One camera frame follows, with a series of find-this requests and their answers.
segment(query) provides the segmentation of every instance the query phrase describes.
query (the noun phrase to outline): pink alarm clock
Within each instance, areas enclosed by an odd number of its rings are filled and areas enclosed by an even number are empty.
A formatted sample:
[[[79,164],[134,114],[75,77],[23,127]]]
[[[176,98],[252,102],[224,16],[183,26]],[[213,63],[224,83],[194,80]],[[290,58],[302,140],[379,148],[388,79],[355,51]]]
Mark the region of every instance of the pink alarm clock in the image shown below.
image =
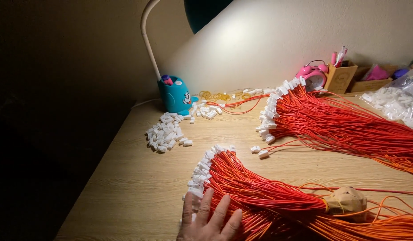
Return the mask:
[[[318,66],[309,65],[315,61],[322,61],[324,64]],[[326,84],[325,73],[329,72],[329,68],[323,60],[314,60],[309,62],[307,65],[303,66],[299,72],[297,72],[296,77],[302,76],[306,80],[306,92],[313,91],[316,87],[324,87]]]

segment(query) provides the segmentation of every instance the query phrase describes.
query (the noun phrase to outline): blue pen holder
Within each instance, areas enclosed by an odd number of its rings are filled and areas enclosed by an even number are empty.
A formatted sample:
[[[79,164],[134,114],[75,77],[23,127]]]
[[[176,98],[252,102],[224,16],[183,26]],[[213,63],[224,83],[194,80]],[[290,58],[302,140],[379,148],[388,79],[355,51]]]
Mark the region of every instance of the blue pen holder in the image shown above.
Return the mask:
[[[192,107],[193,102],[199,100],[198,97],[191,97],[184,81],[176,76],[169,76],[173,82],[167,85],[163,79],[157,81],[160,96],[168,112],[188,115],[188,109]]]

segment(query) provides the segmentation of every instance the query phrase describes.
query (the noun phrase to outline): desk lamp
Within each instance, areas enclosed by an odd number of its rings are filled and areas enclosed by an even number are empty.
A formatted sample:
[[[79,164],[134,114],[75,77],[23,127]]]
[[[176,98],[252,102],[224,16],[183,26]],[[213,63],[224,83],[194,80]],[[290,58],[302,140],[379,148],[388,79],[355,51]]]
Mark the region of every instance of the desk lamp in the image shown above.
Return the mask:
[[[143,14],[141,15],[141,35],[143,36],[150,61],[153,64],[160,96],[167,111],[178,113],[180,115],[188,115],[188,109],[190,109],[193,102],[197,102],[199,98],[190,96],[186,84],[179,77],[173,75],[160,75],[149,39],[147,37],[147,17],[159,1],[160,0],[150,0],[144,8]],[[184,6],[186,9],[186,15],[193,33],[198,32],[231,2],[232,0],[209,0],[208,2],[201,0],[185,0]],[[202,14],[190,13],[190,11],[202,11]]]

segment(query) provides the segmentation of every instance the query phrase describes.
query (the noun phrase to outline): desk surface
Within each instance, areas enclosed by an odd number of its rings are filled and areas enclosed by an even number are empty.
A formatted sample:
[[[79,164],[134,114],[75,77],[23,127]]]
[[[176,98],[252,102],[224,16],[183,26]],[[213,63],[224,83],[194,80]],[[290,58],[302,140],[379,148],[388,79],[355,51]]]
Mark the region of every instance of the desk surface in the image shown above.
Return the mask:
[[[348,99],[367,107],[357,97]],[[157,102],[136,107],[86,184],[56,240],[175,239],[187,181],[204,151],[217,143],[236,145],[236,153],[244,165],[269,179],[291,184],[314,182],[335,187],[413,191],[413,175],[362,157],[297,147],[284,148],[259,160],[249,149],[254,145],[266,146],[254,131],[265,102],[264,98],[253,111],[243,115],[225,113],[213,120],[196,118],[195,124],[184,120],[181,129],[193,140],[193,146],[176,146],[165,154],[148,148],[144,136],[158,122],[163,110],[157,107]],[[252,105],[254,102],[246,103],[241,110]],[[375,201],[387,195],[365,194]],[[413,206],[413,196],[397,196]],[[393,199],[386,203],[403,208]]]

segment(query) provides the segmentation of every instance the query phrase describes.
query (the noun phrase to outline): brown paper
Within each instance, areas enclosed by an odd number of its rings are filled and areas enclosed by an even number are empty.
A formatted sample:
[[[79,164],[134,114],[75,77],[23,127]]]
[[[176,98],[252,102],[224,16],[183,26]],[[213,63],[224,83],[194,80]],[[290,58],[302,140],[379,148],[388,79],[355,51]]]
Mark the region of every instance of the brown paper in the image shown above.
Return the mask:
[[[367,198],[351,187],[341,187],[330,196],[325,196],[323,199],[329,206],[328,214],[352,214],[363,211],[367,208]],[[356,222],[365,222],[367,213],[351,216]]]

